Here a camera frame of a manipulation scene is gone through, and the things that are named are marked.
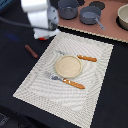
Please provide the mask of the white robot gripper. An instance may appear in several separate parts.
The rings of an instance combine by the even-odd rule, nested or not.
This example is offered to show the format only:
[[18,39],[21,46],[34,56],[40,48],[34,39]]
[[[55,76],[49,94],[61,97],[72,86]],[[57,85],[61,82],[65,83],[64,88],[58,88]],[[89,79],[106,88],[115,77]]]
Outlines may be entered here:
[[21,0],[21,7],[33,27],[35,39],[49,39],[59,33],[57,9],[50,0]]

